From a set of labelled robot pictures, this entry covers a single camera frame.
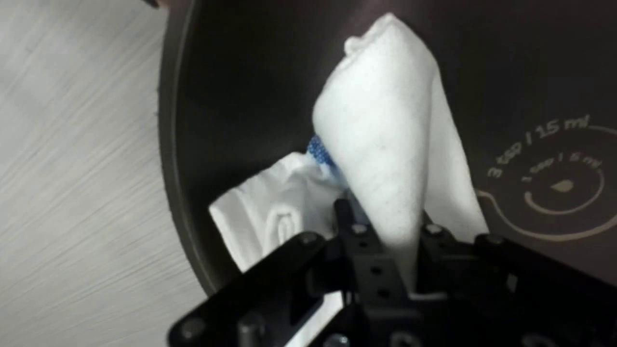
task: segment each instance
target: white cloth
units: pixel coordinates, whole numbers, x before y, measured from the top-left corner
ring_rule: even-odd
[[[337,184],[306,155],[287,155],[209,205],[240,273],[300,232],[331,238]]]
[[[387,14],[344,53],[312,124],[412,288],[421,209],[466,242],[485,222],[425,45]]]

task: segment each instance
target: gray background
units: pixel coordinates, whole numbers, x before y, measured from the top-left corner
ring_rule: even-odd
[[[0,346],[163,346],[202,298],[161,192],[165,14],[0,0]]]

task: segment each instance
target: white surface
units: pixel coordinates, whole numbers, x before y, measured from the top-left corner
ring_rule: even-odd
[[[290,153],[209,205],[231,259],[246,273],[300,232],[333,234],[341,188],[306,155]]]
[[[425,45],[383,16],[344,53],[312,124],[412,290],[421,209],[464,240],[485,224]]]
[[[0,0],[1,347],[161,347],[202,300],[159,180],[163,20]]]

